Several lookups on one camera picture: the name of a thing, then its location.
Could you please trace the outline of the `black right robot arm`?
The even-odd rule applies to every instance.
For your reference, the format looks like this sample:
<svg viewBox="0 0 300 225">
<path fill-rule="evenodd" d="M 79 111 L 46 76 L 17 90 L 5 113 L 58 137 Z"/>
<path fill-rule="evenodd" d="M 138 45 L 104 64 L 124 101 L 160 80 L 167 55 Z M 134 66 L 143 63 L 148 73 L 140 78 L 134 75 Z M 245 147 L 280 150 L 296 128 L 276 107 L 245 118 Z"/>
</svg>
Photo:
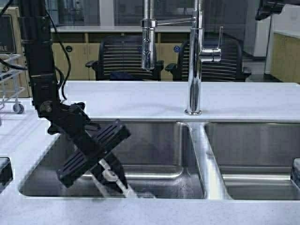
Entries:
<svg viewBox="0 0 300 225">
<path fill-rule="evenodd" d="M 300 5 L 300 0 L 261 0 L 255 15 L 256 21 L 261 21 L 272 15 L 279 15 L 285 5 Z"/>
</svg>

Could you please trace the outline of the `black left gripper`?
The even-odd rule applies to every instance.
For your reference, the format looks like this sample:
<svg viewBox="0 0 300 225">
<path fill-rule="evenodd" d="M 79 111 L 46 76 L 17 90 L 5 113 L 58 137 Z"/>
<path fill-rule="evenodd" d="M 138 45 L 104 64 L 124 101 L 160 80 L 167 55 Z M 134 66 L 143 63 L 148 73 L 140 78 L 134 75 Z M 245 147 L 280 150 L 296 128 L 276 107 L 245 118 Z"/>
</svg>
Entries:
<svg viewBox="0 0 300 225">
<path fill-rule="evenodd" d="M 83 108 L 84 103 L 65 105 L 59 101 L 43 101 L 39 106 L 39 117 L 51 123 L 48 134 L 65 135 L 76 146 L 76 150 L 56 171 L 59 181 L 66 188 L 131 136 L 122 121 L 115 120 L 101 128 L 91 122 Z"/>
</svg>

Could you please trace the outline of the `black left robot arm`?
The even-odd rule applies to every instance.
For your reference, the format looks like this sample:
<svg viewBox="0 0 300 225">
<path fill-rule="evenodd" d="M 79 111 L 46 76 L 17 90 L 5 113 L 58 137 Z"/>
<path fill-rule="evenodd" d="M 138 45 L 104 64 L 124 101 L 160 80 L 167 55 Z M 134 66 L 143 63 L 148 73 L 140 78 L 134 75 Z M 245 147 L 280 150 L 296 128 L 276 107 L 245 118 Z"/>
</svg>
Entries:
<svg viewBox="0 0 300 225">
<path fill-rule="evenodd" d="M 62 103 L 53 59 L 50 17 L 45 3 L 42 0 L 22 0 L 19 13 L 33 105 L 40 118 L 50 121 L 49 134 L 66 135 L 76 146 L 57 170 L 59 181 L 69 188 L 86 172 L 91 172 L 101 184 L 121 192 L 128 183 L 113 149 L 130 137 L 129 129 L 120 120 L 101 127 L 84 112 L 84 103 Z"/>
</svg>

